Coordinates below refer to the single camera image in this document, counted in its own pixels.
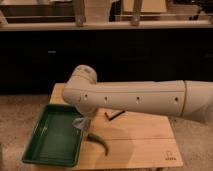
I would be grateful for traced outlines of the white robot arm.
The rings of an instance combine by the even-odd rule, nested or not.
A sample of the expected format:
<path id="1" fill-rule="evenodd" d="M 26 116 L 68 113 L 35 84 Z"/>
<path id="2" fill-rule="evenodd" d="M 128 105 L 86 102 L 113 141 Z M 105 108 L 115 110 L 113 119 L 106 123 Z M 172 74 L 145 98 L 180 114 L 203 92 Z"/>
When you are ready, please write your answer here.
<path id="1" fill-rule="evenodd" d="M 92 67 L 78 65 L 62 98 L 89 118 L 98 108 L 109 108 L 213 124 L 213 82 L 98 82 Z"/>

